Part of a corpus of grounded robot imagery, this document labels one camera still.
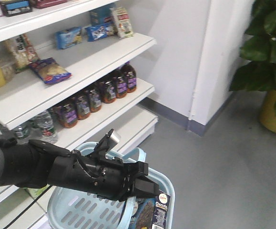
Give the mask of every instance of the blue snack box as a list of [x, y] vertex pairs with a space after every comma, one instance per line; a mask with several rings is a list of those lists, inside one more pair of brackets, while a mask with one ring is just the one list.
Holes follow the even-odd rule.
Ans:
[[111, 21], [101, 25], [87, 27], [85, 30], [87, 32], [89, 42], [93, 42], [114, 34], [113, 23]]
[[57, 49], [67, 49], [82, 42], [82, 28], [73, 27], [55, 33]]
[[90, 11], [90, 21], [91, 25], [101, 25], [106, 22], [112, 21], [110, 8], [115, 8], [115, 3], [110, 3], [105, 6], [93, 9]]

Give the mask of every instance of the shopping basket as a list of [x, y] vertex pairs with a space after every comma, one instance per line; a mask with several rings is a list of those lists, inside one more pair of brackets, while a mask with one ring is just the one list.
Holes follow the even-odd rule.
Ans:
[[[87, 142], [77, 149], [82, 155], [90, 154], [96, 142]], [[138, 154], [139, 161], [145, 161], [146, 153], [135, 148], [122, 155], [109, 151], [108, 158], [120, 157], [124, 162], [135, 162], [130, 157]], [[149, 168], [148, 177], [159, 184], [160, 190], [171, 196], [166, 219], [166, 229], [172, 228], [175, 192], [170, 180], [163, 174]], [[49, 223], [54, 229], [127, 229], [132, 216], [135, 197], [124, 202], [97, 198], [95, 194], [57, 187], [48, 204]]]

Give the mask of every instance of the snack bag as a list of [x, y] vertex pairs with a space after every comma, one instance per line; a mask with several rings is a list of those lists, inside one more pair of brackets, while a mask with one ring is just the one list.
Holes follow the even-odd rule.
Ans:
[[112, 8], [111, 12], [119, 38], [132, 37], [133, 28], [127, 10], [124, 7], [118, 7]]
[[57, 49], [66, 49], [82, 42], [82, 28], [73, 27], [55, 33]]
[[71, 76], [71, 73], [58, 65], [53, 58], [38, 60], [29, 66], [45, 84], [59, 83]]
[[5, 46], [16, 61], [16, 72], [26, 69], [29, 63], [39, 60], [39, 57], [32, 46], [28, 36], [21, 34], [4, 41]]
[[89, 42], [93, 42], [114, 34], [114, 27], [111, 21], [101, 25], [90, 26], [85, 29]]

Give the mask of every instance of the water bottle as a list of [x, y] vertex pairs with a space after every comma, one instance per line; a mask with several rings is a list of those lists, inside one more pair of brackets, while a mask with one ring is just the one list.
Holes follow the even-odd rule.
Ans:
[[42, 140], [52, 144], [57, 142], [57, 133], [54, 129], [53, 120], [48, 111], [36, 115], [37, 126], [41, 130]]

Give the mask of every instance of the cookie package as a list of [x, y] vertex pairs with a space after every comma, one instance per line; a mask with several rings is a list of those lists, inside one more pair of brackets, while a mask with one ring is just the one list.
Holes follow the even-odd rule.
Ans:
[[53, 58], [38, 60], [30, 63], [29, 67], [45, 84], [56, 84], [71, 76], [71, 73], [67, 72], [67, 70], [57, 64]]

